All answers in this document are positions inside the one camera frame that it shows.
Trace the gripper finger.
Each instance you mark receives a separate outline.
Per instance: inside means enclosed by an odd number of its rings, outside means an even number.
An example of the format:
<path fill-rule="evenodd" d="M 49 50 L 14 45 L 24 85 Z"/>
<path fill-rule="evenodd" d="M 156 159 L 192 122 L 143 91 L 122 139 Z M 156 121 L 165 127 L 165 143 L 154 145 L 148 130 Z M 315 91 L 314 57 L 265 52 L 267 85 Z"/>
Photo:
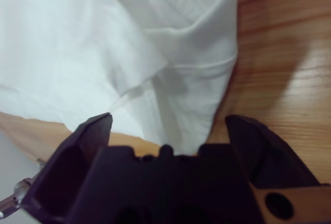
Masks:
<path fill-rule="evenodd" d="M 227 116 L 225 123 L 230 144 L 255 188 L 321 186 L 286 141 L 266 125 L 240 115 Z"/>
<path fill-rule="evenodd" d="M 56 149 L 32 183 L 22 208 L 36 219 L 65 219 L 102 147 L 107 147 L 112 115 L 89 118 Z"/>

